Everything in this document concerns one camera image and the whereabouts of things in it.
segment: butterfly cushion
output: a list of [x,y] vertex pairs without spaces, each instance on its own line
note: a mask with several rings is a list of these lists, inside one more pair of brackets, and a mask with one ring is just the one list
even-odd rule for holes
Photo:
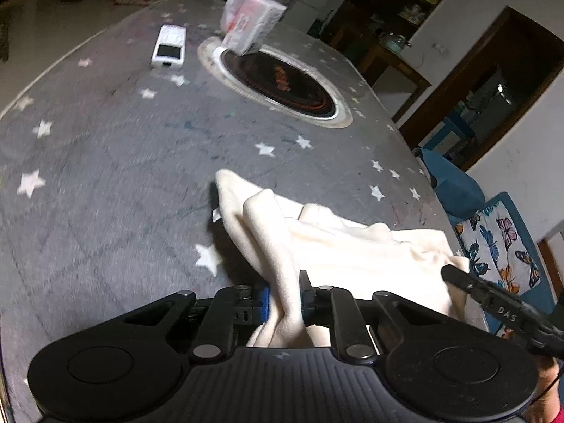
[[539,270],[525,249],[503,202],[456,224],[470,259],[470,271],[507,291],[523,294],[540,282]]

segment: floor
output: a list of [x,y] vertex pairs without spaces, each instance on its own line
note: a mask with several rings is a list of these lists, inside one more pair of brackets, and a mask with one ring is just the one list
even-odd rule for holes
[[109,0],[22,0],[12,7],[10,58],[0,62],[0,110],[77,44],[138,9]]

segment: cable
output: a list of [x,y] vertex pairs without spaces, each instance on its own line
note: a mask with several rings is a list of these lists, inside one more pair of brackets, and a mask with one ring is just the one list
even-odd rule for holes
[[556,384],[556,382],[558,380],[560,380],[560,378],[562,377],[562,375],[564,374],[564,367],[560,367],[559,371],[558,371],[558,375],[556,376],[556,378],[552,381],[552,383],[550,385],[548,385],[546,387],[546,389],[539,394],[538,396],[535,397],[535,399],[533,399],[531,401],[531,403],[529,405],[534,404],[535,402],[537,402],[540,398],[542,398],[546,393],[548,393],[548,391]]

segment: stove burner ring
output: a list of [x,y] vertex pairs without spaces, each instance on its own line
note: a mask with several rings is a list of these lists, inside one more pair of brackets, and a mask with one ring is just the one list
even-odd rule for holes
[[335,115],[335,102],[319,82],[267,52],[237,56],[225,50],[221,62],[241,83],[281,105],[318,119]]
[[[234,64],[241,58],[229,53],[224,55],[226,51],[221,40],[211,36],[198,46],[198,59],[211,75],[233,91],[268,106],[270,110],[283,112],[320,127],[343,128],[351,125],[352,112],[340,90],[314,66],[281,50],[263,45],[260,52],[267,55],[268,63],[258,65],[260,74],[253,76],[247,73],[250,66],[256,66],[254,61],[247,64],[248,60],[245,58],[249,56],[243,57],[243,68],[240,68],[249,80],[252,79],[259,86],[254,89],[228,68],[230,61]],[[263,82],[261,76],[266,76],[269,80]]]

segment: kettle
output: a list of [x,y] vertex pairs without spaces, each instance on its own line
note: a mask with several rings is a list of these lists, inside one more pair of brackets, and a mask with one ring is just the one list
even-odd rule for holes
[[405,39],[403,35],[396,35],[394,33],[388,33],[384,35],[380,44],[386,49],[391,50],[394,54],[399,54],[405,46],[411,47],[411,43]]

